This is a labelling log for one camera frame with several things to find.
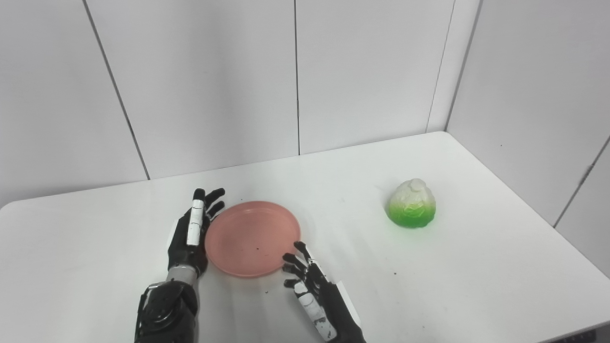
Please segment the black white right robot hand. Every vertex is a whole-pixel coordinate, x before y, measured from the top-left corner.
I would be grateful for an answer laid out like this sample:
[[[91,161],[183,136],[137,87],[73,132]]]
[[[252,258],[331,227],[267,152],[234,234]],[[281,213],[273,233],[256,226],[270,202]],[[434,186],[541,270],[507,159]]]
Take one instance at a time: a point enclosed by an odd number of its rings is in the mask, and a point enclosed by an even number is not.
[[[364,343],[360,318],[342,282],[329,280],[307,245],[296,241],[300,256],[286,252],[284,272],[294,277],[284,281],[304,309],[325,343]]]

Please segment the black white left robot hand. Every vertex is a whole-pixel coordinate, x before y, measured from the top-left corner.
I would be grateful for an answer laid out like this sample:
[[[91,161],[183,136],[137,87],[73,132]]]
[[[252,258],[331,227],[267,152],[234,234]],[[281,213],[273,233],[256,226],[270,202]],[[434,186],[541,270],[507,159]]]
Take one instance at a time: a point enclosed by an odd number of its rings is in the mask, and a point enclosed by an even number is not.
[[[199,278],[207,269],[205,237],[216,215],[225,207],[221,198],[224,188],[210,193],[198,188],[193,193],[191,208],[177,221],[172,241],[168,248],[168,271],[179,267],[189,268]]]

